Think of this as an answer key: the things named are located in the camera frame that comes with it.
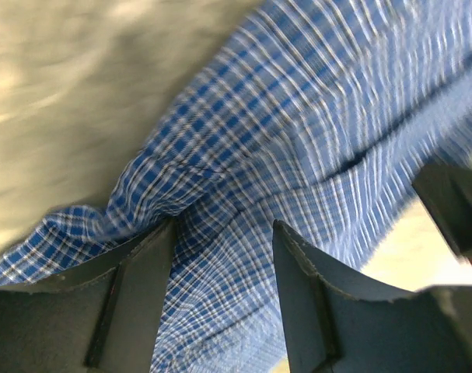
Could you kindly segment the blue checked long sleeve shirt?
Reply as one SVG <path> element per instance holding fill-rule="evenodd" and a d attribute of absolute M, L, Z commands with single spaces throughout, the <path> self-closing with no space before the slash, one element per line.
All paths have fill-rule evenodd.
<path fill-rule="evenodd" d="M 264 372 L 285 354 L 274 220 L 362 267 L 430 160 L 472 153 L 472 1 L 268 1 L 173 101 L 98 210 L 0 257 L 28 283 L 180 219 L 152 372 Z"/>

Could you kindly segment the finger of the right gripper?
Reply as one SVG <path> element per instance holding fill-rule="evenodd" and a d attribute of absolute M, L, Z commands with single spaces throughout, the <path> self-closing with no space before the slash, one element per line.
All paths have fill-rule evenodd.
<path fill-rule="evenodd" d="M 453 253 L 472 265 L 472 169 L 430 163 L 413 188 Z"/>

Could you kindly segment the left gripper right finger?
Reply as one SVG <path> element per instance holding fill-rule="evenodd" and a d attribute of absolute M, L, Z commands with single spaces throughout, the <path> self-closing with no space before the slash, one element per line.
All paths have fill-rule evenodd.
<path fill-rule="evenodd" d="M 291 371 L 472 372 L 472 286 L 405 291 L 273 229 Z"/>

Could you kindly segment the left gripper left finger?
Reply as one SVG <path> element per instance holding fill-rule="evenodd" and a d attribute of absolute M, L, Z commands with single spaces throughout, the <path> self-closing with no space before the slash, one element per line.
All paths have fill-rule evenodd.
<path fill-rule="evenodd" d="M 0 372 L 147 372 L 176 223 L 33 284 L 0 286 Z"/>

